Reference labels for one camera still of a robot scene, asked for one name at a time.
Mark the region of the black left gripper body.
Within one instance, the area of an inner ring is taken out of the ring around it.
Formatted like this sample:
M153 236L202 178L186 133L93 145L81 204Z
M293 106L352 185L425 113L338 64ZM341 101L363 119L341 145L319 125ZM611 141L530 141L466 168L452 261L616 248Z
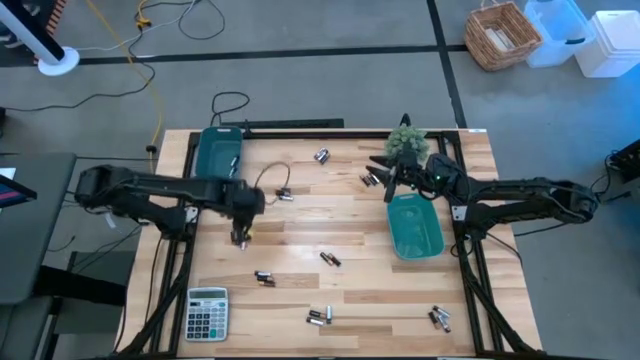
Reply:
M222 187L220 212L232 219L236 226L251 228L254 218L265 210L265 195L260 188L251 187L245 180L227 182Z

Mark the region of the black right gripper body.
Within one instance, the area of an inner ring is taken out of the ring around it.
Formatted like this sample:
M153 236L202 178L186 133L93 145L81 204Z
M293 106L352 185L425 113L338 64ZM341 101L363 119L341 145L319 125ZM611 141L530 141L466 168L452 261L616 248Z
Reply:
M400 185L416 190L426 200L444 195L445 181L440 175L418 163L418 155L413 150L402 150L391 156L398 160L395 172L390 172L391 180L385 184L384 201L391 203Z

